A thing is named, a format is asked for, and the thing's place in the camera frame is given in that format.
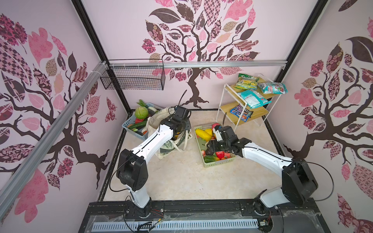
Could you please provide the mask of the blue dark candy bag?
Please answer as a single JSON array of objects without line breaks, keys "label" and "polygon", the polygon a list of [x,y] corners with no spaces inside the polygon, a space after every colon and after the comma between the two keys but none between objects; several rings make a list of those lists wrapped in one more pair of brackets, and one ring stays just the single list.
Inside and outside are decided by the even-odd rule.
[{"label": "blue dark candy bag", "polygon": [[245,109],[244,113],[242,113],[242,111],[243,111],[243,107],[241,105],[237,105],[230,110],[230,113],[236,117],[239,117],[241,121],[247,122],[248,119],[251,118],[253,111],[250,111],[248,109]]}]

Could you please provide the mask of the pink red pomegranate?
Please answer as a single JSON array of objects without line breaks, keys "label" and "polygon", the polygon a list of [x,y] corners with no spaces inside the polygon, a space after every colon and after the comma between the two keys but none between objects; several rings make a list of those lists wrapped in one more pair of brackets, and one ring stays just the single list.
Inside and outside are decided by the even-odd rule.
[{"label": "pink red pomegranate", "polygon": [[214,129],[215,129],[215,127],[217,127],[217,126],[219,127],[219,126],[220,126],[220,124],[219,124],[219,123],[214,123],[214,124],[212,125],[211,129],[212,129],[212,130],[214,130]]}]

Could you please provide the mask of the light green plastic basket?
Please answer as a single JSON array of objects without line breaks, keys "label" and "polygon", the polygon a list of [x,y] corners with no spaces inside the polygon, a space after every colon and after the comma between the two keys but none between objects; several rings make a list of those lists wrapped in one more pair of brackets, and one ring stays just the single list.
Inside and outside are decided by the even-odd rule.
[{"label": "light green plastic basket", "polygon": [[205,168],[233,162],[236,156],[227,151],[219,151],[215,134],[212,133],[213,124],[194,127],[200,157]]}]

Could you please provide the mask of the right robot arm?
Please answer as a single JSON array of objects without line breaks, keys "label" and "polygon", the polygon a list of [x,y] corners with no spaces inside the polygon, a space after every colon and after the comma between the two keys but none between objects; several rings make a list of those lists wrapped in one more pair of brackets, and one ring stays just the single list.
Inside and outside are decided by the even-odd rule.
[{"label": "right robot arm", "polygon": [[280,186],[262,191],[253,202],[258,215],[280,204],[303,205],[317,190],[318,183],[304,160],[294,160],[266,150],[251,140],[239,139],[230,126],[215,124],[212,127],[215,140],[207,148],[214,152],[228,152],[252,160],[274,172],[282,179]]}]

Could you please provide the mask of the light blue plastic basket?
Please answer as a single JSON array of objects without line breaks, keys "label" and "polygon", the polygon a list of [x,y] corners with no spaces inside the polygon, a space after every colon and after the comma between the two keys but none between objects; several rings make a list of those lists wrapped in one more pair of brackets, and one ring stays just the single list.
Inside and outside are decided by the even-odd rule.
[{"label": "light blue plastic basket", "polygon": [[138,107],[134,113],[122,124],[122,128],[130,135],[133,135],[142,141],[148,137],[147,120],[161,108],[152,103],[145,103],[142,100],[138,102]]}]

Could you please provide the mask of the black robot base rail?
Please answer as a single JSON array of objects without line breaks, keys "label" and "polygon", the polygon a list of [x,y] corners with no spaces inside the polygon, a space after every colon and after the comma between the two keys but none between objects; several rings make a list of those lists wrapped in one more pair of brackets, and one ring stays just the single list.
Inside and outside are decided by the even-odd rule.
[{"label": "black robot base rail", "polygon": [[258,229],[199,230],[175,233],[328,233],[326,224],[315,201],[303,206],[280,204],[258,215],[253,208],[254,199],[151,201],[148,217],[140,217],[131,200],[90,203],[82,224],[81,233],[91,233],[95,222],[121,221],[180,221],[213,219],[256,219]]}]

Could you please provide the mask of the beige canvas grocery bag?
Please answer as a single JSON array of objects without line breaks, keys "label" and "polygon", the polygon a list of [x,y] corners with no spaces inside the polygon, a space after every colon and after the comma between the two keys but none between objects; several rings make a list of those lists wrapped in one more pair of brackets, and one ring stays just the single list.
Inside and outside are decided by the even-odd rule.
[{"label": "beige canvas grocery bag", "polygon": [[149,117],[146,123],[146,129],[149,133],[148,139],[155,133],[155,141],[164,143],[154,154],[159,160],[162,160],[174,151],[185,151],[188,141],[193,138],[191,130],[183,130],[177,139],[173,139],[173,129],[170,129],[167,125],[160,125],[161,120],[171,116],[174,112],[175,110],[173,108],[164,108]]}]

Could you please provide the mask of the white wooden two-tier shelf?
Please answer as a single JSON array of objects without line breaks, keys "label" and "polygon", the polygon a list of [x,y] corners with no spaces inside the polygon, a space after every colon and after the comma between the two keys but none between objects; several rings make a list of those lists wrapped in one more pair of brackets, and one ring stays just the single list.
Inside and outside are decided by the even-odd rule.
[{"label": "white wooden two-tier shelf", "polygon": [[228,93],[234,102],[226,105],[219,105],[218,111],[222,111],[226,117],[237,127],[253,119],[269,114],[264,107],[270,104],[271,98],[286,93],[286,87],[281,83],[258,77],[240,74],[238,82],[233,85],[225,84],[221,95]]}]

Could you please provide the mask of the green yellow snack bag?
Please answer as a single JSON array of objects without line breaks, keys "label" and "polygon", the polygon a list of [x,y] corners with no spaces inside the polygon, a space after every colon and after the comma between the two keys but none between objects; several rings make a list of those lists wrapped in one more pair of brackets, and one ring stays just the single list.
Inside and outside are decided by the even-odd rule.
[{"label": "green yellow snack bag", "polygon": [[256,90],[259,77],[239,73],[235,88],[242,90]]}]

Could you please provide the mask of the teal pink snack bag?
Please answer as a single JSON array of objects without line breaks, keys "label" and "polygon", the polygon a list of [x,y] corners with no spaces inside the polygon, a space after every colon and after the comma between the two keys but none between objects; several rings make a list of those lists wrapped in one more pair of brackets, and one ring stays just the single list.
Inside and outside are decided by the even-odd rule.
[{"label": "teal pink snack bag", "polygon": [[259,89],[263,94],[287,94],[288,90],[283,83],[258,83]]}]

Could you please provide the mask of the long green cucumber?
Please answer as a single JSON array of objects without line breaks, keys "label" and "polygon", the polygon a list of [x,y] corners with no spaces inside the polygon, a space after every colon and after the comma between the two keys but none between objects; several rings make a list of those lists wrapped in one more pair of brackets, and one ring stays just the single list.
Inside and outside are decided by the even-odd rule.
[{"label": "long green cucumber", "polygon": [[146,126],[146,123],[147,123],[147,121],[144,120],[144,121],[138,122],[136,124],[131,124],[131,125],[128,126],[128,129],[129,130],[134,130],[134,129],[137,129],[137,128],[141,128],[141,127]]}]

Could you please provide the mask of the white vented strip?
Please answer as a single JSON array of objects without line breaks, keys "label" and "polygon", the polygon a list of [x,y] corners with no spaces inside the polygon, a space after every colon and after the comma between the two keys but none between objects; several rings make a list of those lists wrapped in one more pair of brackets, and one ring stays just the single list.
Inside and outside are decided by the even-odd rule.
[{"label": "white vented strip", "polygon": [[213,219],[213,220],[162,220],[157,221],[121,221],[121,222],[95,222],[92,233],[133,233],[141,232],[191,232],[199,230],[246,230],[258,229],[256,219]]}]

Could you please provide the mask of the yellow mango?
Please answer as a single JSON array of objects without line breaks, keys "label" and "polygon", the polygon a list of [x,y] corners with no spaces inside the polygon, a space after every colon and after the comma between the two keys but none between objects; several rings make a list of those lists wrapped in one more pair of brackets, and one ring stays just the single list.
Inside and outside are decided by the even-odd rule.
[{"label": "yellow mango", "polygon": [[195,134],[202,138],[203,140],[205,140],[206,142],[210,141],[213,137],[213,132],[211,129],[206,129],[206,130],[202,130],[202,129],[196,129],[195,130]]}]

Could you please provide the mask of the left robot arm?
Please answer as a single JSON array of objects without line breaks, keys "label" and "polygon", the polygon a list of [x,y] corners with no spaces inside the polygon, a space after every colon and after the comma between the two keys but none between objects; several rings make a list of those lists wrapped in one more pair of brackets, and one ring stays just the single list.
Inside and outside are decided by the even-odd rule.
[{"label": "left robot arm", "polygon": [[151,198],[145,184],[148,179],[147,165],[150,159],[169,140],[183,130],[190,128],[191,111],[176,106],[174,112],[161,120],[155,132],[132,150],[124,149],[119,155],[116,177],[129,190],[135,211],[140,217],[148,217],[151,212]]}]

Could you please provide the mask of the teal white snack bag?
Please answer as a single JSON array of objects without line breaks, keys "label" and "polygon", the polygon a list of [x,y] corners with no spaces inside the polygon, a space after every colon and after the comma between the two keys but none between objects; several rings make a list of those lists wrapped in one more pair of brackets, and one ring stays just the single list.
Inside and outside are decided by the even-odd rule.
[{"label": "teal white snack bag", "polygon": [[243,92],[240,92],[239,95],[241,98],[244,99],[244,101],[251,109],[256,109],[272,102],[264,98],[255,90],[245,90]]}]

